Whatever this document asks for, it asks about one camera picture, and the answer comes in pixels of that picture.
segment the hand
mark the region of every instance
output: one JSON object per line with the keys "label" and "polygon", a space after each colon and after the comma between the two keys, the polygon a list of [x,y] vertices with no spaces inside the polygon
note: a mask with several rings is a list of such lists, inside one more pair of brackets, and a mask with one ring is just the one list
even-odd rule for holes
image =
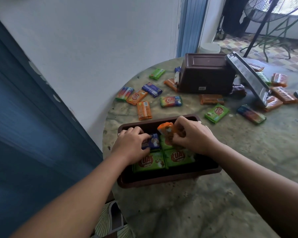
{"label": "hand", "polygon": [[111,154],[116,154],[120,157],[123,155],[128,165],[135,164],[149,154],[150,148],[142,150],[141,144],[150,137],[149,134],[144,134],[138,126],[129,128],[128,130],[122,130],[111,149]]}
{"label": "hand", "polygon": [[211,156],[211,152],[217,145],[221,144],[208,127],[197,121],[188,120],[183,116],[179,116],[174,123],[178,129],[186,132],[184,138],[177,133],[173,136],[173,143],[183,146],[197,154]]}

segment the overturned brown container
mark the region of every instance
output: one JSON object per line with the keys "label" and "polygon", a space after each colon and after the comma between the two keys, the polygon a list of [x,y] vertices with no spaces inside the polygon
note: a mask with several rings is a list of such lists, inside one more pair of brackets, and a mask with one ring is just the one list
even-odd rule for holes
{"label": "overturned brown container", "polygon": [[[188,120],[201,121],[194,114],[184,115]],[[145,133],[157,133],[157,127],[165,122],[174,123],[178,117],[170,117],[165,119],[149,120],[137,123],[123,124],[118,128],[118,134],[122,130],[127,130],[130,127],[139,126]],[[191,179],[198,176],[218,173],[222,168],[214,160],[207,156],[196,154],[195,162],[169,169],[151,170],[139,173],[132,171],[132,166],[127,166],[117,179],[117,183],[121,188],[141,187],[152,184],[166,183],[175,180]]]}
{"label": "overturned brown container", "polygon": [[236,71],[227,63],[225,56],[226,54],[186,53],[179,75],[178,91],[229,94]]}

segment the marble tabletop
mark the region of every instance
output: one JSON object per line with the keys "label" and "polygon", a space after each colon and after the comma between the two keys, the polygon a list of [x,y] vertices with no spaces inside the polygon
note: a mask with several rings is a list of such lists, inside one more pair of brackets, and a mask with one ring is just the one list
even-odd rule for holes
{"label": "marble tabletop", "polygon": [[[182,58],[172,59],[150,67],[135,75],[126,86],[140,89],[152,82],[163,90],[162,96],[175,92],[163,84],[174,77],[174,68]],[[264,73],[274,72],[289,76],[289,91],[298,90],[298,73],[284,68],[265,65]],[[156,68],[166,72],[158,81],[148,76]],[[183,106],[160,107],[159,98],[148,95],[153,119],[186,114],[197,114],[202,124],[224,144],[242,155],[298,182],[298,104],[282,107],[266,114],[267,120],[255,126],[236,114],[242,104],[254,101],[248,90],[244,99],[226,98],[230,115],[219,123],[211,124],[204,114],[212,106],[200,105],[197,94],[180,94]],[[110,153],[121,124],[138,122],[135,106],[114,101],[108,112],[103,131],[103,156]],[[112,189],[115,200],[136,237],[278,237],[248,202],[227,173],[200,176],[141,188],[122,189],[117,184]]]}

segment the person's right arm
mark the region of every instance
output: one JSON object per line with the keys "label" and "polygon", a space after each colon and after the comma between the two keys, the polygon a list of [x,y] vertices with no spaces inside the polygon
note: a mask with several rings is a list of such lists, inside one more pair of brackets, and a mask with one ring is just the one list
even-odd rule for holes
{"label": "person's right arm", "polygon": [[253,162],[219,142],[204,125],[180,116],[186,131],[173,142],[215,160],[238,185],[262,218],[281,237],[298,237],[298,184]]}

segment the person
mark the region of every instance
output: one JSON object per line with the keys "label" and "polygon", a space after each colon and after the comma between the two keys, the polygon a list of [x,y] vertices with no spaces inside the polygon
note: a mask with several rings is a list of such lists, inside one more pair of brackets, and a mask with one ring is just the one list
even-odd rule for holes
{"label": "person", "polygon": [[[175,144],[214,159],[279,236],[298,237],[297,183],[222,144],[196,121],[180,116],[175,126],[186,132],[184,138],[174,135]],[[141,149],[149,137],[140,127],[123,130],[99,166],[30,218],[11,238],[89,237],[120,173],[149,154],[149,148]]]}

